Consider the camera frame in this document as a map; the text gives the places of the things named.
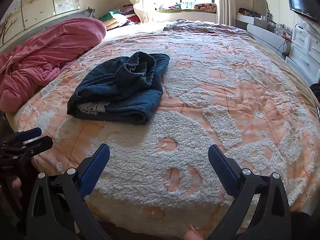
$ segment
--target silver screw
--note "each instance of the silver screw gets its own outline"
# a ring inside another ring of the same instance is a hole
[[[280,175],[275,172],[275,173],[272,174],[272,177],[274,177],[275,179],[279,179],[279,178],[280,178]]]
[[[69,175],[75,174],[76,173],[76,169],[75,168],[70,168],[69,170],[67,170],[67,173]]]
[[[38,178],[39,178],[39,179],[42,179],[44,176],[45,176],[45,173],[44,173],[44,172],[41,172],[41,173],[39,173]]]
[[[251,171],[250,171],[249,169],[243,169],[243,170],[242,170],[242,173],[243,173],[244,175],[250,175],[250,174],[251,174]]]

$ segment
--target bed sheet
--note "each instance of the bed sheet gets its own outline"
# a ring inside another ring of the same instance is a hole
[[[286,62],[246,35],[176,27],[101,44],[26,103],[11,120],[14,129],[38,126],[54,141],[34,165],[49,175],[63,173],[107,143],[110,161],[86,198],[99,218],[162,237],[182,237],[192,223],[207,237],[233,200],[207,159],[215,143],[255,174],[278,172],[291,209],[299,210],[320,177],[312,92]],[[66,114],[68,99],[90,70],[137,51],[170,56],[164,95],[149,124]]]

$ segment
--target white cabinet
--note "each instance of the white cabinet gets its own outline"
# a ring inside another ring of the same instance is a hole
[[[317,83],[320,79],[320,39],[295,28],[292,42],[289,59],[299,67],[298,70],[293,68],[309,86],[310,81]]]

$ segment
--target wall-mounted tv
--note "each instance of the wall-mounted tv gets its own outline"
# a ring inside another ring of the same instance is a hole
[[[289,0],[290,10],[300,14],[312,21],[317,21],[303,0]]]

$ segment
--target crumpled pink blanket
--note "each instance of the crumpled pink blanket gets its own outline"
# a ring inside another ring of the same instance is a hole
[[[0,110],[12,113],[106,35],[103,22],[73,18],[0,54]]]

